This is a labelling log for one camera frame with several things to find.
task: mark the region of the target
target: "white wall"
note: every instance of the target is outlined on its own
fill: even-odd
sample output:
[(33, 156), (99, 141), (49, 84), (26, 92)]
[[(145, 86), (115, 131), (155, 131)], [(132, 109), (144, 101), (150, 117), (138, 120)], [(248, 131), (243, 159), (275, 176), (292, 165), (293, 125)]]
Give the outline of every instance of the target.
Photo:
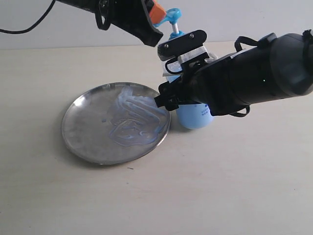
[[(0, 28), (20, 30), (32, 25), (51, 0), (0, 0)], [(255, 39), (276, 32), (302, 33), (312, 27), (311, 0), (159, 0), (166, 8), (179, 7), (179, 28), (203, 29), (208, 41), (232, 41), (239, 35)], [(171, 27), (163, 25), (168, 38)], [(0, 33), (0, 49), (138, 45), (141, 42), (112, 26), (100, 31), (94, 15), (57, 2), (47, 18), (24, 35)]]

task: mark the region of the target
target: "round metal tray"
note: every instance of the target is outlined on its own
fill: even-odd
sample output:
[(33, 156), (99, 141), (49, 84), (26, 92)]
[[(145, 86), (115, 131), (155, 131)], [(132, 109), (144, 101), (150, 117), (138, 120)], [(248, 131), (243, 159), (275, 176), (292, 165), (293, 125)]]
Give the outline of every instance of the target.
[(137, 140), (134, 144), (130, 141), (128, 146), (125, 146), (110, 136), (118, 124), (112, 123), (112, 119), (108, 117), (108, 110), (125, 87), (132, 89), (134, 97), (159, 95), (149, 87), (123, 82), (106, 84), (84, 93), (70, 105), (62, 121), (62, 136), (72, 153), (91, 163), (121, 164), (148, 154), (164, 140), (171, 122), (170, 113), (165, 109), (162, 109), (164, 116), (159, 123), (163, 128), (150, 143), (144, 141), (140, 143)]

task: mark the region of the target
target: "metal plate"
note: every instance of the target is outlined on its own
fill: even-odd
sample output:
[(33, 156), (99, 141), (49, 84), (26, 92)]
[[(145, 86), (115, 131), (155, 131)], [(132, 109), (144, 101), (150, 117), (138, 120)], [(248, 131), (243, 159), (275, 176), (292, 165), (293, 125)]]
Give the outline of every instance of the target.
[(62, 135), (68, 149), (78, 157), (92, 163), (113, 165), (138, 159), (156, 148), (166, 137), (170, 126), (170, 114), (163, 109), (164, 125), (155, 140), (148, 144), (122, 146), (110, 133), (114, 125), (106, 117), (125, 87), (134, 96), (156, 97), (155, 90), (135, 83), (111, 83), (96, 87), (77, 98), (69, 107), (62, 121)]

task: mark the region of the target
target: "blue plastic bottle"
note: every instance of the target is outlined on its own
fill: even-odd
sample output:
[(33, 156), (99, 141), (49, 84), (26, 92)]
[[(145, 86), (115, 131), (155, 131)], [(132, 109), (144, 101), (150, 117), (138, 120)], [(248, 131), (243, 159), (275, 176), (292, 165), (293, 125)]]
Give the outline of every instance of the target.
[[(176, 37), (183, 35), (184, 33), (178, 30), (177, 21), (181, 17), (181, 12), (178, 8), (173, 8), (167, 11), (166, 17), (162, 20), (162, 23), (169, 21), (173, 27), (173, 33), (170, 36), (170, 40)], [(180, 64), (178, 62), (168, 65), (169, 70), (177, 72), (181, 71)], [(166, 73), (165, 63), (163, 64), (164, 72)], [(169, 82), (173, 82), (179, 76), (167, 75), (166, 79)], [(212, 120), (210, 110), (206, 104), (188, 104), (188, 105), (179, 105), (179, 108), (176, 109), (176, 113), (179, 119), (179, 122), (182, 126), (188, 129), (199, 129), (207, 126)]]

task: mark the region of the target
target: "beige table surface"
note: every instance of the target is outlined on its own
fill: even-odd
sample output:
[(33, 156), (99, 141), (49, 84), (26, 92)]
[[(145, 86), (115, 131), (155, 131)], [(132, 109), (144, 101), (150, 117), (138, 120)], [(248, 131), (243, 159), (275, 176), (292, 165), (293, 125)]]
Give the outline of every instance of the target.
[(161, 74), (144, 46), (0, 51), (0, 235), (312, 234), (313, 95), (195, 131), (172, 113), (165, 141), (128, 164), (69, 154), (60, 122), (76, 97), (117, 81), (157, 89)]

